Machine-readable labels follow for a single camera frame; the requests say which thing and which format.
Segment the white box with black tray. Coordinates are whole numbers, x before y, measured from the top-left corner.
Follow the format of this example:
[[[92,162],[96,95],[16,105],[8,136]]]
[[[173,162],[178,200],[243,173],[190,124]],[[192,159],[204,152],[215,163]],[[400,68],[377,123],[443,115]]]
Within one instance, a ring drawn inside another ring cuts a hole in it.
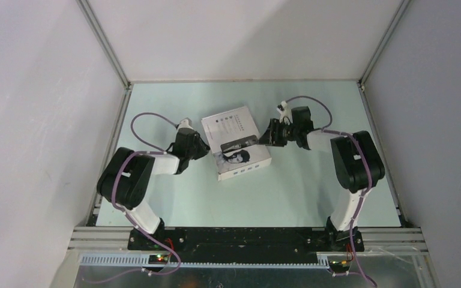
[[[201,123],[219,181],[271,164],[271,154],[259,144],[259,130],[248,107],[208,116]]]

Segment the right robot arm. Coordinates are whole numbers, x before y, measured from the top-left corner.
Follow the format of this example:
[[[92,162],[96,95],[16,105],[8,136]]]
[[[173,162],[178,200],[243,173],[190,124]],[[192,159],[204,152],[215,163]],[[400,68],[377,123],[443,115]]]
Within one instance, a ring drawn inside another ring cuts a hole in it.
[[[295,142],[306,150],[322,148],[322,138],[328,136],[336,178],[346,190],[328,217],[325,243],[328,248],[340,251],[349,243],[357,230],[357,222],[370,191],[385,176],[385,166],[368,131],[345,133],[313,128],[310,121],[303,124],[285,124],[271,119],[259,144],[284,147]]]

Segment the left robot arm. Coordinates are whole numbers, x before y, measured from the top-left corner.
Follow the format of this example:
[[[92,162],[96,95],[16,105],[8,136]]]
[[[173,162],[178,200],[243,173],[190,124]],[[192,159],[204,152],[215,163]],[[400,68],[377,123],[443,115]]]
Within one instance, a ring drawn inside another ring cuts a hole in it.
[[[198,132],[178,133],[165,151],[134,151],[120,147],[98,179],[97,193],[121,211],[132,226],[144,232],[142,241],[152,250],[166,242],[166,234],[158,229],[163,220],[145,200],[151,178],[155,175],[179,175],[191,160],[209,153]]]

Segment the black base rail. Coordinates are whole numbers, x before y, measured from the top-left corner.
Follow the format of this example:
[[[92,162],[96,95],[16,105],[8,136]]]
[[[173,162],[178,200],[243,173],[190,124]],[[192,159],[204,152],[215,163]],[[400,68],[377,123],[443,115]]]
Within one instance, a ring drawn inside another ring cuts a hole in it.
[[[316,264],[318,253],[364,251],[358,230],[343,239],[312,227],[167,227],[153,237],[183,263]]]

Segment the aluminium frame front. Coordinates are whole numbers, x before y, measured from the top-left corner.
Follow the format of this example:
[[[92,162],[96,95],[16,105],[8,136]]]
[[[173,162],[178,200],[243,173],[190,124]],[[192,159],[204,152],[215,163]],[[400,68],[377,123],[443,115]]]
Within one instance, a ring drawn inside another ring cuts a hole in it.
[[[414,278],[436,287],[418,228],[360,228],[338,236],[321,228],[167,227],[153,242],[131,227],[77,227],[69,249],[91,266],[151,268],[322,269],[365,272],[380,286]]]

